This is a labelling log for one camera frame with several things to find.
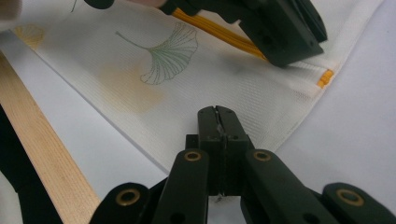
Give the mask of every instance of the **wooden strip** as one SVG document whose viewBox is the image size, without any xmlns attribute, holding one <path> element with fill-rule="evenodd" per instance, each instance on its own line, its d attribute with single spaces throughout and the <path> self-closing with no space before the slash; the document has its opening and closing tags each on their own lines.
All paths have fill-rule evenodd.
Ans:
<svg viewBox="0 0 396 224">
<path fill-rule="evenodd" d="M 88 223 L 98 197 L 1 51 L 0 104 L 62 221 Z"/>
</svg>

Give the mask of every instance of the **wooden board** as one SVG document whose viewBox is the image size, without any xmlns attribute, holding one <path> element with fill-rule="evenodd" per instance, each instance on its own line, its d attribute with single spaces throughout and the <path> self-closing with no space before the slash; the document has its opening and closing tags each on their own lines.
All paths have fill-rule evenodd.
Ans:
<svg viewBox="0 0 396 224">
<path fill-rule="evenodd" d="M 1 51 L 0 104 L 62 221 L 88 223 L 98 197 Z"/>
</svg>

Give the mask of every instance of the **yellow leaf print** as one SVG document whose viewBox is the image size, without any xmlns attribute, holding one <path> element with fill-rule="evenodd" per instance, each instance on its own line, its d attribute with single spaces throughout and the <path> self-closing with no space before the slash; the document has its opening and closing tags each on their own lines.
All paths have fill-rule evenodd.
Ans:
<svg viewBox="0 0 396 224">
<path fill-rule="evenodd" d="M 17 26 L 14 34 L 27 46 L 36 50 L 44 39 L 44 30 L 33 24 Z"/>
</svg>

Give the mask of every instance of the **brass ring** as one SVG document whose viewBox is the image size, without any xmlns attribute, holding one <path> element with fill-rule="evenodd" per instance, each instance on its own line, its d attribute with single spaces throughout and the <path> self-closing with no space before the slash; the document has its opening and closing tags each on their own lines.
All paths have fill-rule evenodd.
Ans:
<svg viewBox="0 0 396 224">
<path fill-rule="evenodd" d="M 254 158 L 258 161 L 269 161 L 271 160 L 271 155 L 263 152 L 263 151 L 256 151 L 254 152 Z"/>
<path fill-rule="evenodd" d="M 201 154 L 196 151 L 190 151 L 184 154 L 184 159 L 186 159 L 186 161 L 198 161 L 201 158 L 202 158 Z"/>
<path fill-rule="evenodd" d="M 341 199 L 341 201 L 343 201 L 344 203 L 347 203 L 347 204 L 350 204 L 350 205 L 353 205 L 353 206 L 362 206 L 362 205 L 364 205 L 363 198 L 358 193 L 356 193 L 353 190 L 350 190 L 350 189 L 338 189 L 336 191 L 336 194 L 337 194 L 338 198 Z M 348 199 L 345 196 L 345 194 L 350 194 L 352 197 L 355 197 L 356 200 Z"/>
<path fill-rule="evenodd" d="M 129 197 L 125 198 L 126 194 L 133 194 L 133 196 L 131 198 L 129 198 Z M 139 198 L 140 198 L 139 190 L 125 189 L 117 195 L 116 202 L 117 202 L 117 204 L 119 204 L 121 206 L 128 206 L 128 205 L 134 204 L 137 201 L 139 201 Z"/>
</svg>

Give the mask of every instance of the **white table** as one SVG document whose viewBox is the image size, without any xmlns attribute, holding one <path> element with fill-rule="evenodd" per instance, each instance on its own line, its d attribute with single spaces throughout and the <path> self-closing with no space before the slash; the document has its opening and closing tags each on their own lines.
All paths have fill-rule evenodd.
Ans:
<svg viewBox="0 0 396 224">
<path fill-rule="evenodd" d="M 380 6 L 338 77 L 276 152 L 309 188 L 321 192 L 326 184 L 346 182 L 394 214 L 395 11 L 394 0 Z M 99 198 L 121 183 L 151 187 L 166 177 L 14 35 L 0 34 L 0 49 Z M 0 223 L 21 223 L 18 206 L 16 194 L 0 175 Z M 209 223 L 243 223 L 237 201 L 209 214 Z"/>
</svg>

